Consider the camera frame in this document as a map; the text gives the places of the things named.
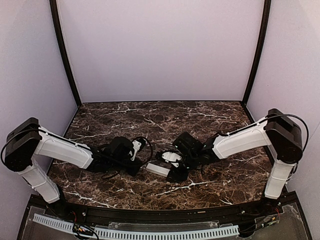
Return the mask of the white remote control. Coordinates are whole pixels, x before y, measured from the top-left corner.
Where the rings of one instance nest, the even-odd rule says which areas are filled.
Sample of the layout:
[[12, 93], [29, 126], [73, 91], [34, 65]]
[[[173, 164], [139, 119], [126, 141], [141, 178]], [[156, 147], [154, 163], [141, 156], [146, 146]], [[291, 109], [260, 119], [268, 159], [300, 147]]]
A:
[[168, 173], [170, 172], [170, 170], [168, 168], [165, 168], [165, 167], [162, 167], [159, 165], [155, 165], [153, 163], [148, 163], [146, 166], [146, 170], [153, 173], [153, 174], [156, 174], [156, 175], [159, 175], [159, 176], [162, 176], [165, 178], [168, 176]]

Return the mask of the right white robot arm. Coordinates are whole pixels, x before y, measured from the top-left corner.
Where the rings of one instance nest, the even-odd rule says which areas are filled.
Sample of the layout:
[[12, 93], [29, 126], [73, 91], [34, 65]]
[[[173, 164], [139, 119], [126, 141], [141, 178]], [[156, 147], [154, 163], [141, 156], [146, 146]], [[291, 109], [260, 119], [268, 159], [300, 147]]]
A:
[[167, 150], [159, 155], [161, 160], [172, 165], [167, 181], [181, 183], [188, 178], [191, 170], [199, 166], [213, 164], [251, 149], [272, 146], [276, 159], [261, 201], [276, 203], [308, 144], [307, 139], [302, 139], [301, 127], [292, 120], [297, 118], [272, 108], [258, 121], [232, 132], [218, 132], [204, 143], [183, 132], [172, 144], [175, 151]]

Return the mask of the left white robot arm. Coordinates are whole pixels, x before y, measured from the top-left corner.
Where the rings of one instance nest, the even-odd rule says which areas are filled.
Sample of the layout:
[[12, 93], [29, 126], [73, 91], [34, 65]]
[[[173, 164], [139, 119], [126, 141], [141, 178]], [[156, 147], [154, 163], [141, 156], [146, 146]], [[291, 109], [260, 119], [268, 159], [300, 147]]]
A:
[[134, 176], [143, 165], [137, 153], [146, 144], [144, 137], [129, 140], [117, 136], [110, 143], [89, 146], [56, 135], [31, 117], [8, 134], [0, 160], [7, 169], [18, 173], [48, 204], [54, 204], [63, 199], [62, 190], [40, 167], [36, 156], [60, 160], [92, 173], [125, 170]]

